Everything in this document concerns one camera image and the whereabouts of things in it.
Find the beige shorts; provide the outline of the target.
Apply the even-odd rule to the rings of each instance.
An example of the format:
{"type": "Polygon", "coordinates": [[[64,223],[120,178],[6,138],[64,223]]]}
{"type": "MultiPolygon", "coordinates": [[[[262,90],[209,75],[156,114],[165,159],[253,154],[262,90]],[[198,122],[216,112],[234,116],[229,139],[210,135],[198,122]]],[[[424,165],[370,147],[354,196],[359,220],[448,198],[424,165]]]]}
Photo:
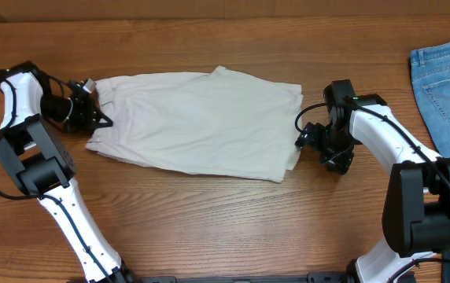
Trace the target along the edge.
{"type": "Polygon", "coordinates": [[[302,88],[236,72],[122,75],[97,84],[112,126],[86,147],[116,160],[189,175],[281,182],[299,152],[302,88]]]}

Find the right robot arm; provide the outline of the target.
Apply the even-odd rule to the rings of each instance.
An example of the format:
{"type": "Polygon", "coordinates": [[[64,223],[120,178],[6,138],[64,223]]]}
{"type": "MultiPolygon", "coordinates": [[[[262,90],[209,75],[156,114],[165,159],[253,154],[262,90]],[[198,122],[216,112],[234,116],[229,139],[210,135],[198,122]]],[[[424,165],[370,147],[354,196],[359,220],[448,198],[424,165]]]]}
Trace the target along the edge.
{"type": "Polygon", "coordinates": [[[365,145],[389,174],[383,238],[344,271],[308,274],[310,282],[413,282],[412,267],[439,263],[450,250],[450,158],[425,147],[377,94],[356,95],[350,80],[323,91],[329,123],[298,127],[296,147],[310,147],[328,171],[344,175],[356,145],[365,145]]]}

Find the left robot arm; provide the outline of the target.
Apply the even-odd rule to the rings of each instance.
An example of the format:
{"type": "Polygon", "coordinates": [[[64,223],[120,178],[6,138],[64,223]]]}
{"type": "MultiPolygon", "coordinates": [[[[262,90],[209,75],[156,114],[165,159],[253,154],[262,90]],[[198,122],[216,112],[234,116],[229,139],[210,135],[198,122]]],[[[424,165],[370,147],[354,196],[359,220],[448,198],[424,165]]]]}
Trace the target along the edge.
{"type": "Polygon", "coordinates": [[[92,96],[95,87],[92,79],[65,83],[30,61],[0,69],[0,164],[20,191],[17,200],[36,199],[52,215],[86,281],[135,282],[83,202],[74,160],[56,135],[113,125],[92,96]]]}

